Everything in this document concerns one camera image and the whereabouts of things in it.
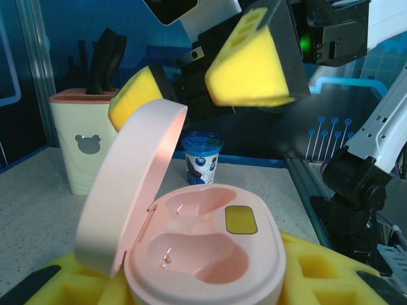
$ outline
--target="black knife handle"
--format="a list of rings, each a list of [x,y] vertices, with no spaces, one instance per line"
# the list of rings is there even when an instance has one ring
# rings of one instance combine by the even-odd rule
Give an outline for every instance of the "black knife handle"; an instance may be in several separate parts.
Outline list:
[[[127,36],[117,35],[112,56],[107,62],[105,73],[102,76],[101,83],[103,91],[114,91],[114,86],[112,85],[113,75],[116,73],[120,66],[121,60],[123,59],[126,44]]]
[[[106,68],[114,52],[116,37],[115,31],[107,28],[97,41],[90,62],[86,94],[104,94],[102,78],[106,73]]]

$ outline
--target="yogurt cup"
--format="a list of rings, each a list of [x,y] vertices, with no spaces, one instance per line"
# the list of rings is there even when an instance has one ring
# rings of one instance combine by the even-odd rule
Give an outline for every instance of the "yogurt cup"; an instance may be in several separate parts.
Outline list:
[[[219,152],[223,142],[210,132],[190,132],[183,138],[186,160],[186,180],[189,184],[214,182]]]

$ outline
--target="yellow sponge gripper pad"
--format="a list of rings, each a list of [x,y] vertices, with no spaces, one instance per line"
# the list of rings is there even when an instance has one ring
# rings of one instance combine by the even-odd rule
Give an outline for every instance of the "yellow sponge gripper pad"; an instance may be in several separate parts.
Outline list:
[[[278,305],[386,305],[356,271],[373,268],[328,248],[281,232],[287,267]],[[79,265],[73,254],[49,263],[62,269],[26,305],[137,305],[123,268],[115,278]]]
[[[118,132],[140,106],[162,97],[151,69],[145,67],[112,98],[109,106],[110,122]]]
[[[268,8],[242,16],[205,75],[216,105],[272,106],[294,100],[268,26],[258,29]]]

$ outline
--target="cup label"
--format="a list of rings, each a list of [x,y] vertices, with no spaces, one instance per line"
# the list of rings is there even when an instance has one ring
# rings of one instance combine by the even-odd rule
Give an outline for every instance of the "cup label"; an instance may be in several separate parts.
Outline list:
[[[219,154],[199,157],[186,154],[186,179],[190,184],[210,184],[214,182]]]

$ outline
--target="earbud case lid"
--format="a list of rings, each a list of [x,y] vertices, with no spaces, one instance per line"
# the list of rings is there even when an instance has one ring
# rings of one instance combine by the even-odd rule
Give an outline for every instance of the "earbud case lid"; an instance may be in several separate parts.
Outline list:
[[[83,208],[78,263],[114,277],[148,216],[183,128],[187,107],[165,99],[138,108],[116,136]]]

